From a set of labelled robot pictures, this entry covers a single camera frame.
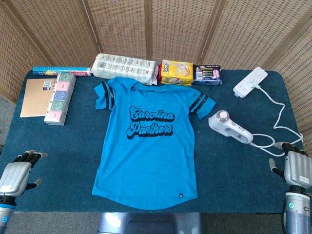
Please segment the blue Carolina Panthers shirt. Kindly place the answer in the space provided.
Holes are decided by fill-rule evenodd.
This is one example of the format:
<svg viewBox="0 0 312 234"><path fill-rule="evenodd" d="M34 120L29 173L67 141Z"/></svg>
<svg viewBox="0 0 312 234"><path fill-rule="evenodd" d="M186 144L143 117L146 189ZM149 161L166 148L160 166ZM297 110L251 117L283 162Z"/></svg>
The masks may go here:
<svg viewBox="0 0 312 234"><path fill-rule="evenodd" d="M116 77L95 88L97 110L110 110L92 194L142 210L197 198L195 133L189 116L215 101L197 89L146 86Z"/></svg>

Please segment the blue food wrap box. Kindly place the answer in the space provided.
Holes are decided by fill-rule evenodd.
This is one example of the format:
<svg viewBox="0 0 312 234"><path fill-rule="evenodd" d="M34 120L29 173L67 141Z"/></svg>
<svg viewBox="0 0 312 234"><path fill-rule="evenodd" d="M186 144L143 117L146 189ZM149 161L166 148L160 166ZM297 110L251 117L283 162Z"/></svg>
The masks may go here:
<svg viewBox="0 0 312 234"><path fill-rule="evenodd" d="M91 76L89 67L59 67L59 66L34 66L32 69L34 75L57 76L58 73L72 73L78 77Z"/></svg>

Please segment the white toilet paper pack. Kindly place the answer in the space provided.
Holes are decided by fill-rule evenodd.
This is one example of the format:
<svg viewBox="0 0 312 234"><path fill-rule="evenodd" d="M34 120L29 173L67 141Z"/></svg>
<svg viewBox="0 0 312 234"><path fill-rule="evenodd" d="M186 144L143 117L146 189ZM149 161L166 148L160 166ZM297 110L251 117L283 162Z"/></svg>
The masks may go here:
<svg viewBox="0 0 312 234"><path fill-rule="evenodd" d="M156 85L158 72L155 61L111 54L98 54L91 68L98 78L132 78L144 85Z"/></svg>

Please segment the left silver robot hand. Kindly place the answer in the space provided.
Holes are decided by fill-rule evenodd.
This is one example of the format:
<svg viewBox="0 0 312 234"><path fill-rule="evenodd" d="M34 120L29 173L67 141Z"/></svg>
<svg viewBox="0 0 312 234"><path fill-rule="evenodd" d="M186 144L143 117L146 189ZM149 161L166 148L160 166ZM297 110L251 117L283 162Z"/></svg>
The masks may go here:
<svg viewBox="0 0 312 234"><path fill-rule="evenodd" d="M0 195L19 197L25 191L38 187L42 179L29 183L30 172L41 158L47 156L47 153L30 150L8 163L0 178Z"/></svg>

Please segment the dark teal table cover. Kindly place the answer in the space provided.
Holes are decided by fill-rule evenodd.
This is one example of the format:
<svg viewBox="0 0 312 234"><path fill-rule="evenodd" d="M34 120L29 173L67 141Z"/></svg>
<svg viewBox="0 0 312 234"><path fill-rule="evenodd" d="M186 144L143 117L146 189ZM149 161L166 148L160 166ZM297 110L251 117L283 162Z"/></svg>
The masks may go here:
<svg viewBox="0 0 312 234"><path fill-rule="evenodd" d="M260 90L245 98L234 95L233 87L247 70L222 70L220 86L198 85L211 97L214 111L224 109L246 130L256 133L256 144L292 142L298 130L283 77L269 71ZM27 150L45 152L30 173L31 181L43 180L38 188L17 199L24 212L130 212L103 197L92 195L100 164L109 110L96 110L94 87L97 77L77 78L63 126L48 125L42 117L21 118L23 96L19 96L0 155L0 175L5 166ZM280 213L288 186L269 168L270 155L208 127L206 118L194 114L195 170L198 197L170 207L169 212Z"/></svg>

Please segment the pastel pocket tissue multipack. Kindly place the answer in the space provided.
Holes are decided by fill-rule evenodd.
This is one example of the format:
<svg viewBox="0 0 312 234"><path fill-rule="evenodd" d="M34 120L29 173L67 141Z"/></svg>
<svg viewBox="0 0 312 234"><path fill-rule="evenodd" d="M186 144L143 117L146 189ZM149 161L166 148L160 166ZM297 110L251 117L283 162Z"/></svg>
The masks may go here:
<svg viewBox="0 0 312 234"><path fill-rule="evenodd" d="M72 73L58 73L44 122L49 125L65 124L69 103L76 83Z"/></svg>

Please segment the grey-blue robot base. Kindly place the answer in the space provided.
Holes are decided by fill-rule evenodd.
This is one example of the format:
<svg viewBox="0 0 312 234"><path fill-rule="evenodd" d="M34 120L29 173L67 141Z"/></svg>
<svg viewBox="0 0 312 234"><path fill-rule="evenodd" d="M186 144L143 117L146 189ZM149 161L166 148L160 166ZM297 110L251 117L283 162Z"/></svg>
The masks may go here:
<svg viewBox="0 0 312 234"><path fill-rule="evenodd" d="M101 213L97 234L202 234L200 213Z"/></svg>

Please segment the white power strip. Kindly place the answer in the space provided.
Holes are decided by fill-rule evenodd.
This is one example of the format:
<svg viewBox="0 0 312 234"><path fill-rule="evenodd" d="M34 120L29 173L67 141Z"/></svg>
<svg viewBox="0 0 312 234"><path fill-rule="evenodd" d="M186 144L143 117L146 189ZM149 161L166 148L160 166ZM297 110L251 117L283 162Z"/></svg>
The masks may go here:
<svg viewBox="0 0 312 234"><path fill-rule="evenodd" d="M234 95L245 98L254 88L259 88L259 84L267 76L268 73L265 70L256 67L233 88Z"/></svg>

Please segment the dark blue sanitary pad pack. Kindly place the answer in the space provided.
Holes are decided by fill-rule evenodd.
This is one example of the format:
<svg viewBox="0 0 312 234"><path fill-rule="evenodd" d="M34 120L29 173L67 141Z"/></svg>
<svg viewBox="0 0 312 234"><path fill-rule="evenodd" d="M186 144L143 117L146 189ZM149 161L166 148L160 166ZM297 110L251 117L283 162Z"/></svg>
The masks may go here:
<svg viewBox="0 0 312 234"><path fill-rule="evenodd" d="M192 85L222 85L220 71L219 65L193 65Z"/></svg>

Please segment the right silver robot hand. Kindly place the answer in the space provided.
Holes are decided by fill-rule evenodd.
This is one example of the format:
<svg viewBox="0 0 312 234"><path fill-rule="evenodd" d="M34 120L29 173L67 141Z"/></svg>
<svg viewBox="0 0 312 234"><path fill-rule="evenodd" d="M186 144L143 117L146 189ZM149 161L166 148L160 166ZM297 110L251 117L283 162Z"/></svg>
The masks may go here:
<svg viewBox="0 0 312 234"><path fill-rule="evenodd" d="M312 157L299 147L286 142L278 142L273 145L282 149L285 154L285 166L283 170L276 167L275 161L270 158L269 166L273 173L283 178L287 185L297 186L307 190L312 187Z"/></svg>

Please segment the wicker folding screen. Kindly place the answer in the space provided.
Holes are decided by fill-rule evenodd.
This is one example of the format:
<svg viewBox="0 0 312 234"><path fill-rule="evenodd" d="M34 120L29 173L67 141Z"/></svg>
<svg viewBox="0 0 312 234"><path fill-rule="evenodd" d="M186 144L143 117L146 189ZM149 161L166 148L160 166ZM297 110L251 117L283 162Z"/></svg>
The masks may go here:
<svg viewBox="0 0 312 234"><path fill-rule="evenodd" d="M0 0L0 100L99 53L277 71L312 155L312 0Z"/></svg>

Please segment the white handheld garment steamer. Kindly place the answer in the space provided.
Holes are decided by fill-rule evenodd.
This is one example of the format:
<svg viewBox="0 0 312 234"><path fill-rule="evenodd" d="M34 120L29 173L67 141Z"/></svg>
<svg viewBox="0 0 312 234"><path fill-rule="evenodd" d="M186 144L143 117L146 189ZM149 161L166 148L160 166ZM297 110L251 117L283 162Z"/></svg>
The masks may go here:
<svg viewBox="0 0 312 234"><path fill-rule="evenodd" d="M225 137L232 137L241 143L249 144L253 140L253 135L243 127L230 119L230 115L225 110L217 111L208 118L209 127Z"/></svg>

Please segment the brown paper notebook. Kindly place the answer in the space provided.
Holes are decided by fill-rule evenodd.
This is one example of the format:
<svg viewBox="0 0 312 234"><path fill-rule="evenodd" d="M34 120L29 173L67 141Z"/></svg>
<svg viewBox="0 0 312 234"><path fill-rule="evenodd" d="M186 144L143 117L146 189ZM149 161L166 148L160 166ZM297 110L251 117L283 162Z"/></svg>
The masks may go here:
<svg viewBox="0 0 312 234"><path fill-rule="evenodd" d="M55 82L55 78L28 79L20 117L45 116Z"/></svg>

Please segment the yellow tissue pack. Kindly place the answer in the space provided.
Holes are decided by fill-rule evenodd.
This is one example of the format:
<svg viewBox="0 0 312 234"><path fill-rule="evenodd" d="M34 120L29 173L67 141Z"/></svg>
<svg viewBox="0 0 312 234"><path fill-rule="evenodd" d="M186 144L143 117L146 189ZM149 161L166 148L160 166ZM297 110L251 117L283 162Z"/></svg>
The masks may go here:
<svg viewBox="0 0 312 234"><path fill-rule="evenodd" d="M191 86L193 80L193 63L165 59L161 61L158 72L158 81L161 83Z"/></svg>

